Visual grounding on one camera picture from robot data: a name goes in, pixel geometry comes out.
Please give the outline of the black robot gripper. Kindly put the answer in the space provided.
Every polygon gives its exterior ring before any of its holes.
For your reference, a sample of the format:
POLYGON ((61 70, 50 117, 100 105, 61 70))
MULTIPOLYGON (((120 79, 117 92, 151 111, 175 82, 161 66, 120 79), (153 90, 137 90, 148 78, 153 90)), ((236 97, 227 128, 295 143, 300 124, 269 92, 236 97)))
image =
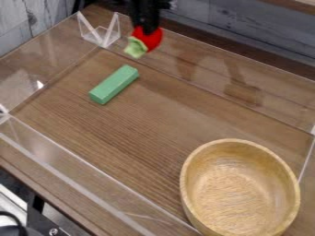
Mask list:
POLYGON ((173 10, 177 0, 128 0, 128 10, 133 27, 141 27, 144 34, 151 35, 160 25, 161 10, 173 10))

